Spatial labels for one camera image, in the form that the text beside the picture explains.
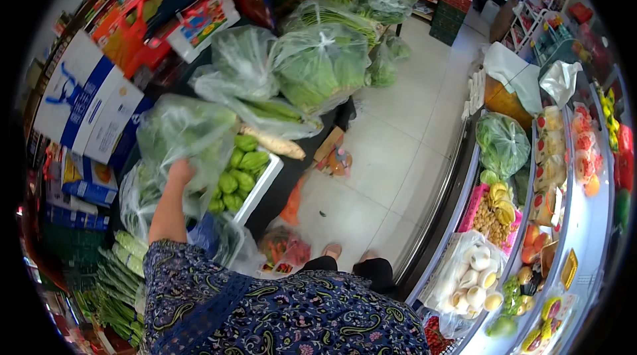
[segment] tile floor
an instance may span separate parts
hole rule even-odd
[[[469,65],[487,42],[488,26],[476,14],[469,13],[453,47],[430,37],[427,23],[409,18],[401,37],[411,57],[399,65],[397,82],[355,94],[362,112],[345,134],[351,177],[314,170],[301,192],[298,229],[312,243],[312,257],[338,242],[340,270],[351,271],[366,249],[394,269],[400,265],[449,165]]]

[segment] apple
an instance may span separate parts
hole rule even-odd
[[[535,241],[533,242],[533,248],[536,252],[539,252],[544,246],[551,242],[551,238],[548,236],[548,233],[540,233]]]
[[[533,246],[535,239],[539,236],[539,226],[536,224],[530,224],[526,227],[526,234],[524,235],[524,247]]]
[[[533,246],[522,248],[521,258],[523,263],[533,264],[533,261],[536,256],[537,256],[537,252],[535,251],[535,248],[533,248]]]

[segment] foot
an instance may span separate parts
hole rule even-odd
[[[359,260],[358,264],[363,263],[365,261],[367,261],[368,259],[373,259],[373,258],[378,258],[379,255],[376,251],[374,250],[367,250],[366,252],[363,253],[361,259]]]
[[[325,248],[321,255],[329,255],[331,258],[338,259],[341,256],[343,248],[338,243],[330,243]]]

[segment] slipper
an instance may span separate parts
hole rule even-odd
[[[359,260],[358,264],[364,263],[368,259],[374,259],[374,258],[379,258],[378,253],[376,251],[374,251],[374,250],[367,250],[366,252],[364,252],[362,254],[361,259]]]
[[[320,255],[327,255],[328,252],[332,252],[336,254],[336,257],[334,257],[334,259],[338,259],[341,256],[342,251],[343,248],[341,247],[341,245],[339,245],[338,243],[330,243],[325,246],[325,248],[323,248],[323,251]]]

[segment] blue patterned dress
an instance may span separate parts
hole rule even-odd
[[[253,279],[198,247],[162,240],[144,257],[151,354],[428,354],[404,303],[345,272]]]

